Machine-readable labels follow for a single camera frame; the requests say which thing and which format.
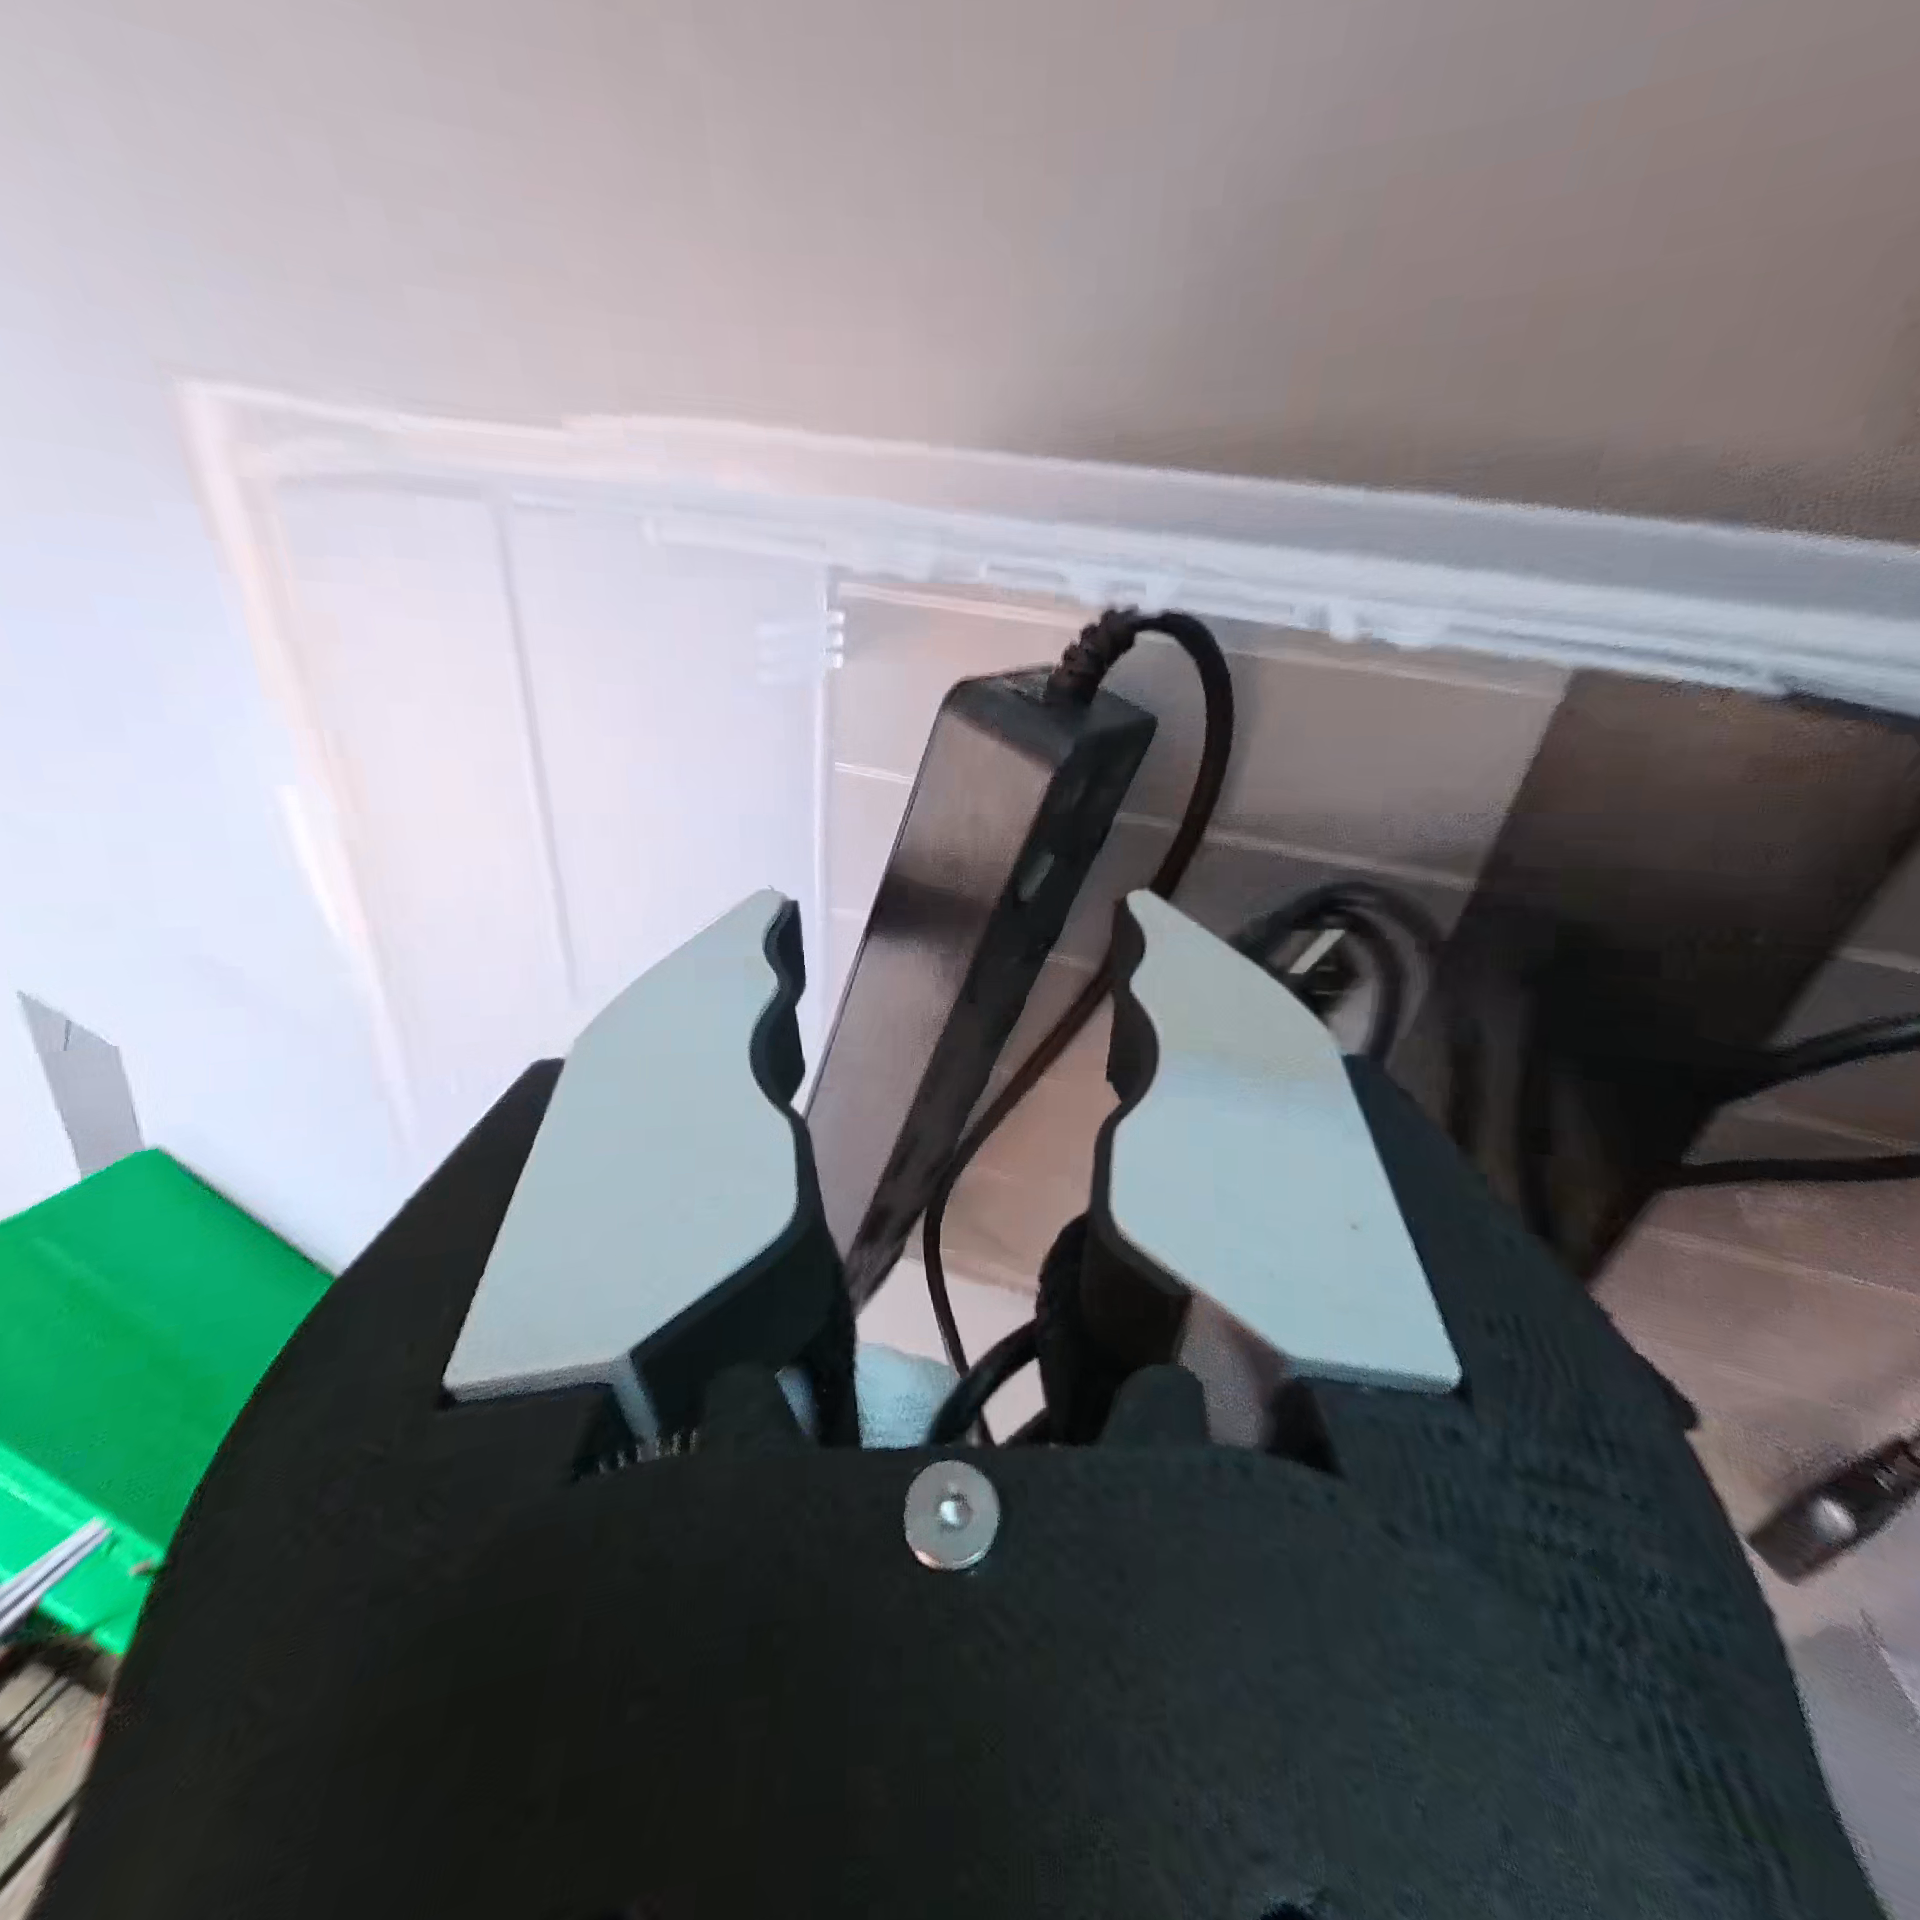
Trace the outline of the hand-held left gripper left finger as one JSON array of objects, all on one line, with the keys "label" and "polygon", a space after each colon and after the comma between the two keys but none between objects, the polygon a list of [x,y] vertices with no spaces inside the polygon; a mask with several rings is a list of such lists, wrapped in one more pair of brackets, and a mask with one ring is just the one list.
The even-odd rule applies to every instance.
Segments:
[{"label": "hand-held left gripper left finger", "polygon": [[445,1363],[450,1401],[706,1406],[742,1363],[824,1401],[799,994],[799,908],[762,890],[580,1030]]}]

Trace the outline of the clear plastic bin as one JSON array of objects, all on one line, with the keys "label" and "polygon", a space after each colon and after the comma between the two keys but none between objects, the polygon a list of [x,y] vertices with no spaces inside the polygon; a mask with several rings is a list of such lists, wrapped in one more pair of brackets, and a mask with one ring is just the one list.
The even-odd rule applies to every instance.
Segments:
[{"label": "clear plastic bin", "polygon": [[534,1054],[756,890],[799,902],[825,1049],[941,699],[1100,603],[1212,623],[1234,758],[1179,902],[1234,931],[1316,882],[1452,928],[1576,777],[1648,902],[1733,793],[1813,832],[1818,755],[1733,724],[1918,717],[1895,542],[1025,461],[799,433],[499,424],[179,387],[190,470],[295,775],[281,810],[349,1013],[196,1147],[356,1254]]}]

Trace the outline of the green plastic bin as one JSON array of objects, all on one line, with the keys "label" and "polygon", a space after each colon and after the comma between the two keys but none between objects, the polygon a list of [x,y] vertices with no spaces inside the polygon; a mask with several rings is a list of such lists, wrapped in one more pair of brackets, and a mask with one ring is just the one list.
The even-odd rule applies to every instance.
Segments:
[{"label": "green plastic bin", "polygon": [[132,1649],[196,1485],[330,1283],[160,1150],[4,1223],[4,1577],[106,1532],[42,1618]]}]

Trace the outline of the dark flat box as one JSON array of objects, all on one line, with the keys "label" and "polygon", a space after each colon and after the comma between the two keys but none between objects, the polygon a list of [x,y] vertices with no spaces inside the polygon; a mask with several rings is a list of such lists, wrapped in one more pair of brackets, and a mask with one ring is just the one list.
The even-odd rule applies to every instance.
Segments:
[{"label": "dark flat box", "polygon": [[1918,718],[1572,677],[1394,1071],[1579,1280],[1918,851]]}]

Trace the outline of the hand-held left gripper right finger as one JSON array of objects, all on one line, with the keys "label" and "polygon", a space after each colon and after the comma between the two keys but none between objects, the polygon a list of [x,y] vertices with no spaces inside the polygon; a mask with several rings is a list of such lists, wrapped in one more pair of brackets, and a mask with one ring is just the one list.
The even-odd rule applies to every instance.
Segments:
[{"label": "hand-held left gripper right finger", "polygon": [[1118,906],[1107,1085],[1096,1243],[1300,1378],[1463,1386],[1349,1054],[1256,959],[1145,890]]}]

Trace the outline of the black usb hub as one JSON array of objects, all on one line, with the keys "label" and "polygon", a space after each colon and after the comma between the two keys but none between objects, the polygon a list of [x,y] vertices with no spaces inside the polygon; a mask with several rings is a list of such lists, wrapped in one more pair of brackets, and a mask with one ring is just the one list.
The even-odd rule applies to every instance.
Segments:
[{"label": "black usb hub", "polygon": [[887,1283],[1014,1037],[1158,718],[962,680],[938,707],[806,1099],[853,1309]]}]

